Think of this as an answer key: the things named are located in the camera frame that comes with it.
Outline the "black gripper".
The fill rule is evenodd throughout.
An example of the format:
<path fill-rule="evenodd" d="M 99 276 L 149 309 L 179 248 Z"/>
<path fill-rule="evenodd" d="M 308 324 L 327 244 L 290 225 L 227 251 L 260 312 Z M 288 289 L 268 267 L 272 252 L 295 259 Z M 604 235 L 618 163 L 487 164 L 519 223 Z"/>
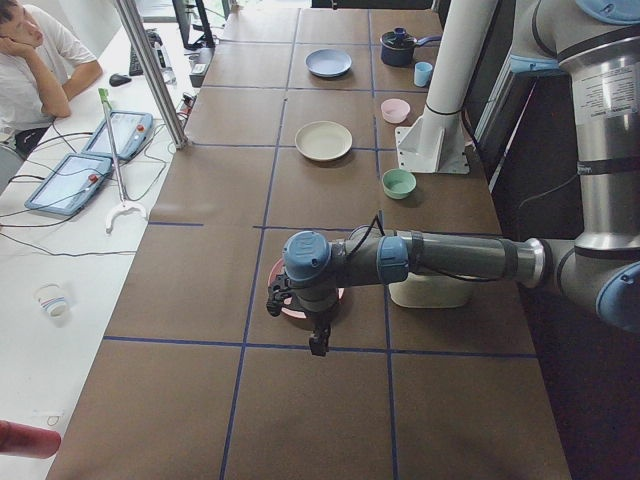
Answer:
<path fill-rule="evenodd" d="M 316 320 L 329 318 L 332 311 L 339 305 L 337 294 L 318 299 L 298 298 L 299 320 L 305 320 L 309 325 Z M 329 338 L 331 335 L 331 325 L 316 324 L 313 332 L 309 336 L 309 348 L 314 356 L 325 356 L 329 351 Z"/>

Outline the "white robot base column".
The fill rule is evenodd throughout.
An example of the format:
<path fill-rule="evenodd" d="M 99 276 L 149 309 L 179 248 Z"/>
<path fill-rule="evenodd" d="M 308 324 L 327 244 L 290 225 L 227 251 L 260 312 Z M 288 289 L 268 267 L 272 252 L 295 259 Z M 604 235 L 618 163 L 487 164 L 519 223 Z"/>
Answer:
<path fill-rule="evenodd" d="M 496 0 L 450 3 L 423 113 L 412 126 L 396 129 L 401 169 L 424 174 L 470 171 L 461 112 L 497 5 Z"/>

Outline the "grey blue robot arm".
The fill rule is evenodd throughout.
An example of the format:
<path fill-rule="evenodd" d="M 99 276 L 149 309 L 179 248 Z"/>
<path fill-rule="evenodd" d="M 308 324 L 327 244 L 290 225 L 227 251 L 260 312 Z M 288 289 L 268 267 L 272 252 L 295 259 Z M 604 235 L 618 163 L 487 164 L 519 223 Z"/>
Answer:
<path fill-rule="evenodd" d="M 267 310 L 301 311 L 309 347 L 329 349 L 342 287 L 434 272 L 464 280 L 509 279 L 545 287 L 620 329 L 639 329 L 639 5 L 635 1 L 520 1 L 511 69 L 571 78 L 583 232 L 574 240 L 385 233 L 378 222 L 348 239 L 302 231 L 285 243 L 284 270 Z"/>

